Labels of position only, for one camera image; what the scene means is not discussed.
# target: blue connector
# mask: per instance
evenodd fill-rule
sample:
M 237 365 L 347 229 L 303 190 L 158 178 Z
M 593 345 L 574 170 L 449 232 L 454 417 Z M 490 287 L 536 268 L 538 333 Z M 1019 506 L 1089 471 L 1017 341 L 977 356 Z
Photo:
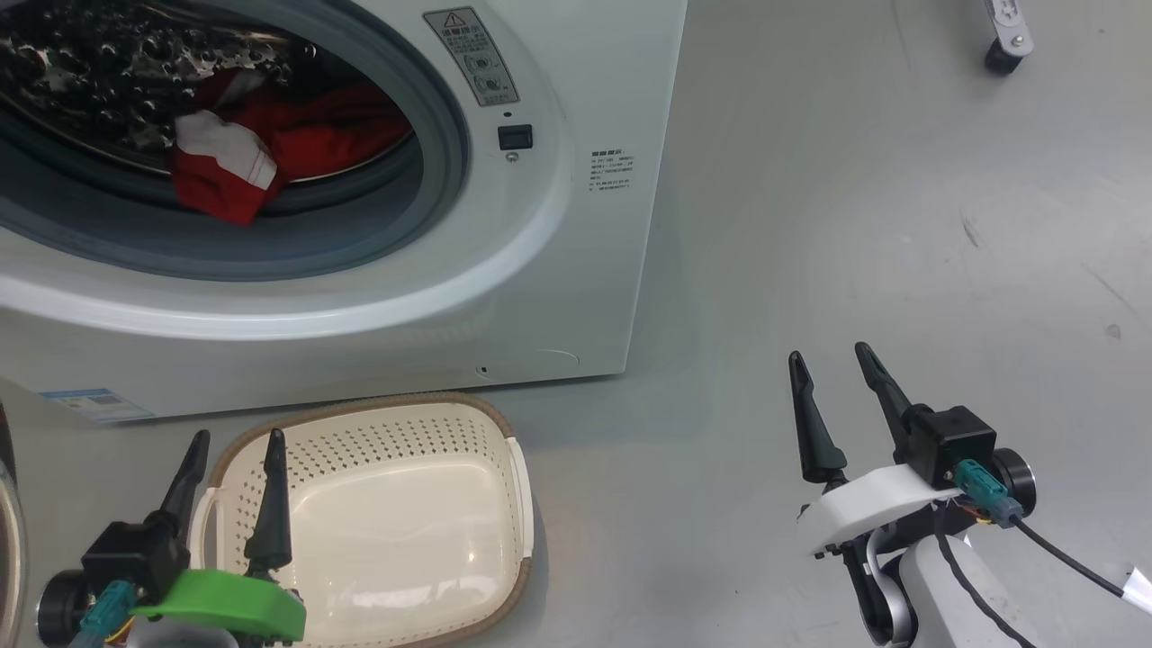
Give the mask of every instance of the blue connector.
M 104 588 L 96 605 L 79 621 L 81 635 L 104 638 L 113 634 L 128 621 L 129 610 L 136 606 L 136 588 L 126 580 L 114 580 Z
M 964 495 L 971 497 L 977 506 L 987 511 L 988 518 L 1000 525 L 1000 528 L 1014 527 L 1016 522 L 1013 518 L 1024 517 L 1024 507 L 1008 495 L 1008 489 L 993 477 L 992 473 L 985 470 L 984 466 L 965 459 L 957 464 L 953 472 L 955 476 L 952 481 L 964 491 Z

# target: washing machine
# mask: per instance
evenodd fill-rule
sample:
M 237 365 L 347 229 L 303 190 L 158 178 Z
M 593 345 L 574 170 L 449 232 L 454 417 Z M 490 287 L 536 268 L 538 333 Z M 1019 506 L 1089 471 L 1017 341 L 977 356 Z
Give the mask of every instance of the washing machine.
M 410 137 L 289 184 L 250 227 L 70 129 L 98 91 L 29 107 L 52 69 L 97 67 L 53 25 L 112 0 L 0 17 L 0 375 L 108 422 L 622 371 L 685 0 L 458 2 L 135 0 L 100 23 L 138 43 L 88 55 L 128 48 L 129 70 L 182 65 L 197 36 L 170 25 L 209 16 L 251 51 L 324 52 L 403 111 Z M 157 42 L 141 7 L 177 22 Z

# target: laundry basket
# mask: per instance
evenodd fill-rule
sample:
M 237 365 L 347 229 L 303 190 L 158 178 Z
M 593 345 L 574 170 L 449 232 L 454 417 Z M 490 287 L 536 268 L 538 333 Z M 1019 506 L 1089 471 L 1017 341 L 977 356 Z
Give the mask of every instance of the laundry basket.
M 287 444 L 293 541 L 275 578 L 308 609 L 304 646 L 439 646 L 516 605 L 532 565 L 524 455 L 499 412 L 458 393 L 336 405 L 244 434 L 192 518 L 192 566 L 247 570 L 273 428 Z

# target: wire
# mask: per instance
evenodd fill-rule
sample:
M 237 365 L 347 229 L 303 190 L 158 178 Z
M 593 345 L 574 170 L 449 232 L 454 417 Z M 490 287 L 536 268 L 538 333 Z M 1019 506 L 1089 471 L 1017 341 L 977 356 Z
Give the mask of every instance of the wire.
M 128 636 L 128 631 L 131 630 L 134 620 L 136 620 L 136 617 L 128 617 L 128 620 L 124 621 L 124 625 L 120 626 L 120 630 L 104 639 L 104 643 L 106 646 L 123 645 L 122 642 Z
M 961 504 L 960 507 L 962 510 L 964 510 L 969 515 L 976 518 L 977 522 L 979 522 L 982 525 L 991 525 L 992 523 L 992 520 L 990 520 L 988 518 L 984 517 L 984 514 L 980 513 L 980 511 L 978 508 L 975 508 L 972 506 L 965 506 L 964 504 Z
M 1003 618 L 988 605 L 987 601 L 980 596 L 980 593 L 972 587 L 971 581 L 968 580 L 964 572 L 960 570 L 960 564 L 956 563 L 956 556 L 952 552 L 952 545 L 948 544 L 948 536 L 943 533 L 945 513 L 942 505 L 937 505 L 935 515 L 933 515 L 933 535 L 935 535 L 937 543 L 940 545 L 940 553 L 943 555 L 945 562 L 948 563 L 949 567 L 952 567 L 952 575 L 956 577 L 956 582 L 958 582 L 960 586 L 964 588 L 964 592 L 972 597 L 972 602 L 976 603 L 976 606 L 979 608 L 982 612 L 984 612 L 984 616 L 988 617 L 992 619 L 992 623 L 996 624 L 1000 632 L 1020 643 L 1021 648 L 1036 648 L 1034 643 L 1025 639 L 1023 634 L 1016 632 L 1014 627 L 1008 625 L 1008 621 L 1003 620 Z
M 1034 530 L 1032 530 L 1032 528 L 1029 527 L 1028 525 L 1025 525 L 1023 520 L 1021 520 L 1020 518 L 1013 517 L 1013 521 L 1016 522 L 1016 528 L 1018 528 L 1020 530 L 1024 532 L 1024 535 L 1026 535 L 1028 537 L 1032 538 L 1032 542 L 1039 544 L 1048 553 L 1052 553 L 1056 558 L 1060 558 L 1060 562 L 1062 562 L 1063 564 L 1068 565 L 1069 567 L 1076 570 L 1077 572 L 1081 573 L 1081 575 L 1083 575 L 1087 580 L 1090 580 L 1090 581 L 1099 585 L 1105 590 L 1107 590 L 1108 594 L 1111 594 L 1113 596 L 1116 596 L 1119 598 L 1123 598 L 1124 597 L 1124 590 L 1121 587 L 1108 582 L 1100 574 L 1093 572 L 1092 570 L 1085 567 L 1084 565 L 1081 565 L 1079 563 L 1076 562 L 1075 558 L 1073 558 L 1071 556 L 1069 556 L 1069 555 L 1064 553 L 1063 551 L 1056 549 L 1056 547 L 1054 544 L 1052 544 L 1047 540 L 1044 540 L 1044 537 L 1040 534 L 1038 534 Z

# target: caster wheel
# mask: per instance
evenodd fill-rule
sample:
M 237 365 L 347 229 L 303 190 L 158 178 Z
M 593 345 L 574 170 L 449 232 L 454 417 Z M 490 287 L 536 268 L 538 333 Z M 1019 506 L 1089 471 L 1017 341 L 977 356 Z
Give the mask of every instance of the caster wheel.
M 1005 48 L 1000 46 L 1000 39 L 996 38 L 988 47 L 988 53 L 984 55 L 984 67 L 992 74 L 1008 76 L 1016 70 L 1023 60 L 1021 56 L 1013 56 L 1005 52 Z

